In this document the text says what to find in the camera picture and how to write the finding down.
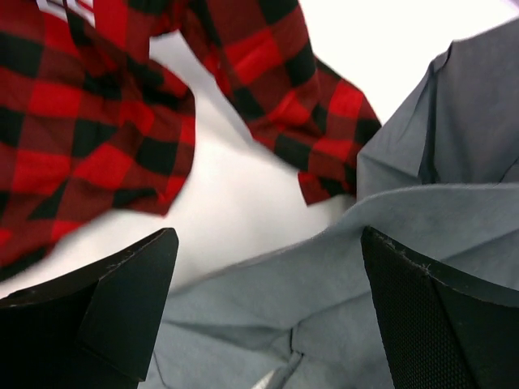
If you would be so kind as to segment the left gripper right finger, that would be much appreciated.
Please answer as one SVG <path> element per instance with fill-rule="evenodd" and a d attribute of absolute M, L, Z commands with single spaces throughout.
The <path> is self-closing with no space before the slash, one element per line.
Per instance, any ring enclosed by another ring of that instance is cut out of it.
<path fill-rule="evenodd" d="M 516 388 L 518 292 L 372 227 L 362 258 L 396 388 Z"/>

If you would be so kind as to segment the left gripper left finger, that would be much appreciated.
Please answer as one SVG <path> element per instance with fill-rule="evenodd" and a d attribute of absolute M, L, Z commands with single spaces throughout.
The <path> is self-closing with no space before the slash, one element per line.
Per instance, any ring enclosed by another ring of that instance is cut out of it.
<path fill-rule="evenodd" d="M 3 388 L 136 388 L 144 382 L 178 253 L 161 229 L 1 300 Z"/>

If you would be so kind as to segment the grey button shirt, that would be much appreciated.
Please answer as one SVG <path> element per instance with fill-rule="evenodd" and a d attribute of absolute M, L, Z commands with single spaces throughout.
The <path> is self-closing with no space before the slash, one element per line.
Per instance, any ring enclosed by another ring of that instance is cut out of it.
<path fill-rule="evenodd" d="M 396 388 L 366 227 L 518 292 L 518 22 L 453 42 L 357 171 L 333 226 L 168 296 L 144 387 Z"/>

